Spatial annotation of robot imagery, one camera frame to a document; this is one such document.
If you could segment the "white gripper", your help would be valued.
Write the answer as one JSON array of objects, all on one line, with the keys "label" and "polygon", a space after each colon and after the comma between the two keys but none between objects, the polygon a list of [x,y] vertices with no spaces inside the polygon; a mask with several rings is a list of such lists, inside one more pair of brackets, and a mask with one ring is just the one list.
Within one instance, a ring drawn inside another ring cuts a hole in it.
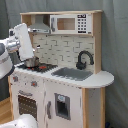
[{"label": "white gripper", "polygon": [[25,23],[14,27],[15,36],[20,42],[19,56],[20,60],[32,58],[34,56],[31,40],[28,33],[28,28]]}]

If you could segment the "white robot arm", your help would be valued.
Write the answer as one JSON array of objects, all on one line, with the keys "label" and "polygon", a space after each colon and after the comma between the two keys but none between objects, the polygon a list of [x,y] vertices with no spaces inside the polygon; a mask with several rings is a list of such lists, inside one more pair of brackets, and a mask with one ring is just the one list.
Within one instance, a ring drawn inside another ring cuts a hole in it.
[{"label": "white robot arm", "polygon": [[[25,23],[16,25],[9,30],[8,38],[0,40],[0,79],[14,71],[10,53],[19,52],[20,60],[25,61],[34,56],[28,28]],[[0,128],[38,128],[36,119],[30,114],[22,114],[16,120],[0,124]]]}]

